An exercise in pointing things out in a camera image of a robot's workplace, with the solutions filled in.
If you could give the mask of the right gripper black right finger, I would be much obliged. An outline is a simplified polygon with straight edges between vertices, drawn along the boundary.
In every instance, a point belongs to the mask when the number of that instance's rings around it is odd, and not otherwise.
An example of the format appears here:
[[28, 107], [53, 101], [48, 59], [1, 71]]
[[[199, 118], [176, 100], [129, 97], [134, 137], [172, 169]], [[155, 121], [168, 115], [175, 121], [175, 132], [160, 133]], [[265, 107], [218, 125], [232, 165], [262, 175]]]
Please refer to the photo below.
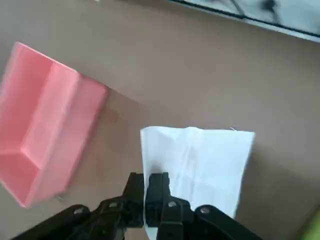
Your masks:
[[218, 208], [205, 204], [191, 209], [187, 200], [171, 196], [169, 174], [153, 173], [145, 196], [145, 221], [157, 228], [158, 240], [260, 240]]

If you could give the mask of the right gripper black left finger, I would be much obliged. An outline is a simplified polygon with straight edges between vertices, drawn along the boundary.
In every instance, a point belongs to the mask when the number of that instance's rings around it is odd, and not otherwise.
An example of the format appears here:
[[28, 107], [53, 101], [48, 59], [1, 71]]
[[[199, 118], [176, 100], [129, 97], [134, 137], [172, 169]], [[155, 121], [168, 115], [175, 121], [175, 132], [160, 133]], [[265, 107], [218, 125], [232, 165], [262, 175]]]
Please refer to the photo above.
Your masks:
[[123, 240], [128, 228], [142, 228], [144, 175], [130, 173], [122, 195], [91, 211], [72, 205], [15, 236], [16, 240]]

